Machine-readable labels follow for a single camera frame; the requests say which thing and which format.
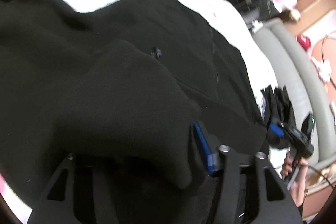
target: human hand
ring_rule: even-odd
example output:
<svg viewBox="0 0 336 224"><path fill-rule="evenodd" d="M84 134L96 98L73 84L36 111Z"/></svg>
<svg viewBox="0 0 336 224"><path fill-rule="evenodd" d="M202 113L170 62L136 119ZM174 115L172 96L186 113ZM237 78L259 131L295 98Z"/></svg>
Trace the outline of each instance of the human hand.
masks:
<svg viewBox="0 0 336 224"><path fill-rule="evenodd" d="M289 190L295 205L300 207L303 203L303 198L305 196L305 183L306 183L306 175L308 171L308 161L302 158L299 162L295 164L300 165L300 171L293 182L291 189ZM290 160L290 153L286 154L286 158L284 164L282 165L281 174L284 176L288 176L288 174L292 173L293 162Z"/></svg>

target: red object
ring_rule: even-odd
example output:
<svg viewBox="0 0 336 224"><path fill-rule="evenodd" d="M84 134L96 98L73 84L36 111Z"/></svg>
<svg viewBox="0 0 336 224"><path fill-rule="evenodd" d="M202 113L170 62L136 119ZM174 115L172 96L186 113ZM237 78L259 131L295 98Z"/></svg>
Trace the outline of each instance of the red object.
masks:
<svg viewBox="0 0 336 224"><path fill-rule="evenodd" d="M303 47L303 49L305 51L308 51L311 47L311 41L310 41L310 38L303 35L303 34L300 34L296 37L296 41L298 41L300 43L300 45Z"/></svg>

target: screw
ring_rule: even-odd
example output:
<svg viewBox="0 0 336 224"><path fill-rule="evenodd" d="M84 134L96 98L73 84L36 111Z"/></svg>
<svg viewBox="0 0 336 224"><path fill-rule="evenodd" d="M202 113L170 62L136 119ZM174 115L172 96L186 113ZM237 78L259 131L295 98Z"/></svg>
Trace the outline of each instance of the screw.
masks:
<svg viewBox="0 0 336 224"><path fill-rule="evenodd" d="M229 152L230 147L228 147L227 145L221 145L220 147L218 147L218 150L221 152Z"/></svg>
<svg viewBox="0 0 336 224"><path fill-rule="evenodd" d="M265 153L263 153L263 152L258 152L258 153L256 153L256 155L255 155L257 158L259 158L259 159L264 159L264 158L266 158L266 155L265 155Z"/></svg>

